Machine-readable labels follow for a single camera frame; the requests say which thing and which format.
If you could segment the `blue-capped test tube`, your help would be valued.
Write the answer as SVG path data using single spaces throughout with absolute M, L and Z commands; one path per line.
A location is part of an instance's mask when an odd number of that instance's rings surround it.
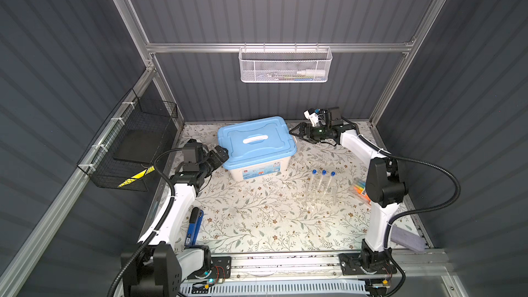
M 327 177 L 327 171 L 323 169 L 321 171 L 320 181 L 319 181 L 319 185 L 318 185 L 318 191 L 319 192 L 323 192 L 324 182 L 326 180 L 326 177 Z
M 312 178 L 311 178 L 311 182 L 310 182 L 310 185 L 309 185 L 310 195 L 314 195 L 315 192 L 316 192 L 316 180 L 317 180 L 317 177 L 318 177 L 318 171 L 316 169 L 313 169 L 312 170 Z
M 336 175 L 335 173 L 336 173 L 335 171 L 332 171 L 329 177 L 328 188 L 331 192 L 334 192 L 334 180 L 335 180 L 334 177 Z

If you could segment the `blue plastic bin lid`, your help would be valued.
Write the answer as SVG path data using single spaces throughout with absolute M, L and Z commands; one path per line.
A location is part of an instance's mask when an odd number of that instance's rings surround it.
M 280 116 L 224 126 L 217 137 L 219 146 L 228 150 L 227 170 L 289 158 L 297 152 L 296 142 Z

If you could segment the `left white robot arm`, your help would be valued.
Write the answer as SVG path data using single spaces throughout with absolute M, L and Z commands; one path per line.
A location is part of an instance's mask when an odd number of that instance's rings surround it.
M 190 275 L 208 275 L 212 271 L 209 247 L 190 246 L 180 253 L 174 247 L 189 208 L 206 178 L 228 160 L 228 150 L 221 146 L 210 150 L 195 139 L 178 150 L 184 159 L 171 177 L 158 162 L 173 151 L 159 154 L 152 162 L 169 194 L 150 227 L 139 238 L 137 248 L 122 253 L 121 269 L 108 296 L 114 296 L 119 286 L 124 296 L 181 296 L 180 286 Z

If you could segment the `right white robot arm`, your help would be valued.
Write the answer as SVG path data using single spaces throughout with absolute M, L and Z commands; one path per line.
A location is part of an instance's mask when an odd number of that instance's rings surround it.
M 390 221 L 408 194 L 402 173 L 405 167 L 400 166 L 390 153 L 367 140 L 360 133 L 358 124 L 343 118 L 338 107 L 310 108 L 304 116 L 308 121 L 291 129 L 291 135 L 311 144 L 328 144 L 332 140 L 367 165 L 364 192 L 371 200 L 371 216 L 362 240 L 359 262 L 366 273 L 374 273 L 390 262 Z

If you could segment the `white bottle in basket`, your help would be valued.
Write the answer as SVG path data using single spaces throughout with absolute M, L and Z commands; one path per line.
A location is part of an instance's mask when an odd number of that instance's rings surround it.
M 297 76 L 305 76 L 308 78 L 326 77 L 325 70 L 301 70 L 296 72 Z

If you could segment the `white plastic storage bin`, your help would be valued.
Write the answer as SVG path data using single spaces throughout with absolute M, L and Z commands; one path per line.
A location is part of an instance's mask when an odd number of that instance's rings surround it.
M 297 148 L 294 147 L 292 151 L 280 151 L 251 158 L 246 156 L 238 161 L 235 161 L 235 157 L 230 155 L 229 160 L 223 164 L 223 167 L 231 174 L 233 180 L 242 182 L 286 171 L 291 158 L 296 153 Z

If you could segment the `coloured marker pack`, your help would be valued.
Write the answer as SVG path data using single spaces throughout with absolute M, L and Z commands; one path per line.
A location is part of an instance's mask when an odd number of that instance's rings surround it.
M 355 178 L 353 180 L 353 188 L 354 191 L 356 191 L 356 195 L 359 196 L 362 201 L 366 202 L 367 204 L 371 204 L 371 200 L 367 195 L 366 182 L 364 180 Z

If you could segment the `clear acrylic tube rack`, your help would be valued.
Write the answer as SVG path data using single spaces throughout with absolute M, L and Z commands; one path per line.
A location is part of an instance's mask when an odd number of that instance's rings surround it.
M 320 208 L 330 208 L 337 203 L 336 186 L 306 186 L 304 196 L 301 198 L 303 208 L 309 212 L 316 212 Z

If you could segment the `blue handled tool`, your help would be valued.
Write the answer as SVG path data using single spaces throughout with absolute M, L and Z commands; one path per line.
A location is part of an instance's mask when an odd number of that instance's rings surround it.
M 204 212 L 202 209 L 198 207 L 192 209 L 184 244 L 186 248 L 194 246 L 197 243 L 197 236 L 202 225 L 203 217 Z

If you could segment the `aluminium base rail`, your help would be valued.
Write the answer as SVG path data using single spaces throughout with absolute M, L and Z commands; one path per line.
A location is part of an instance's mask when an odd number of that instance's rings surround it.
M 363 251 L 348 252 L 280 252 L 252 254 L 211 254 L 205 246 L 195 246 L 176 254 L 169 245 L 148 247 L 136 258 L 122 254 L 122 269 L 116 281 L 138 285 L 142 279 L 153 277 L 157 285 L 180 284 L 186 279 L 229 279 L 236 271 L 275 273 L 310 272 L 319 268 L 339 267 L 345 276 L 401 274 L 405 271 L 393 257 L 375 252 L 372 257 Z

